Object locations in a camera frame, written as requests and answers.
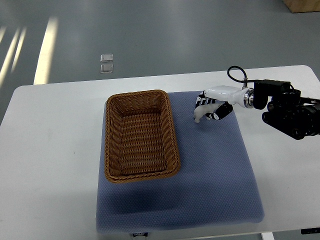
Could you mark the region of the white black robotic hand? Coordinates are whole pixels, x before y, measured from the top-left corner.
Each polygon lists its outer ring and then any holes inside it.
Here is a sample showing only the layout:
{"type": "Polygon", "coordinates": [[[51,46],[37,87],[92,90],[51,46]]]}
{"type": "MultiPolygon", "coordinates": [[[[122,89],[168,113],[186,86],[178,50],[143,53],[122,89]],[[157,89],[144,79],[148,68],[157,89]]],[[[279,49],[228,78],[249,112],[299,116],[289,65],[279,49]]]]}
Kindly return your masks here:
{"type": "Polygon", "coordinates": [[[206,104],[222,104],[215,113],[219,116],[219,120],[225,118],[233,111],[233,105],[238,104],[243,108],[252,109],[254,107],[254,89],[243,87],[237,88],[232,86],[216,86],[207,88],[202,91],[196,99],[195,108],[206,104]]]}

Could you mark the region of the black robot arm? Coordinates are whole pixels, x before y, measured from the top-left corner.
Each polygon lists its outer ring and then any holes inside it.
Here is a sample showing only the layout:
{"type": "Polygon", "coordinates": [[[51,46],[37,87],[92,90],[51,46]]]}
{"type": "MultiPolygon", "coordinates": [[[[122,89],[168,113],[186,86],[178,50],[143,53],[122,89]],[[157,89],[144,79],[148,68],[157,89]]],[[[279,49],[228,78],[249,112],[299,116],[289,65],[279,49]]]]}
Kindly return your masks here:
{"type": "Polygon", "coordinates": [[[263,122],[295,140],[320,134],[320,100],[302,97],[289,81],[255,81],[253,107],[266,108],[263,122]]]}

